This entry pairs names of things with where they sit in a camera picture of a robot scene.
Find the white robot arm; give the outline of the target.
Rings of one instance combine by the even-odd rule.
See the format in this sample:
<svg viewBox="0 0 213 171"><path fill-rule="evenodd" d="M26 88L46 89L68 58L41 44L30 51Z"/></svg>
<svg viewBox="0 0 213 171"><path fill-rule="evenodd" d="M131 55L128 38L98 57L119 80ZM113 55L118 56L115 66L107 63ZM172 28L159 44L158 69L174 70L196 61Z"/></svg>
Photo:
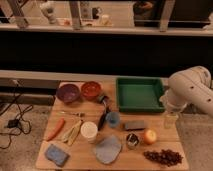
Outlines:
<svg viewBox="0 0 213 171"><path fill-rule="evenodd" d="M188 104L213 117L213 90L211 73L203 66L195 66L173 73L168 78L168 89L159 98L166 114L164 127L170 129Z"/></svg>

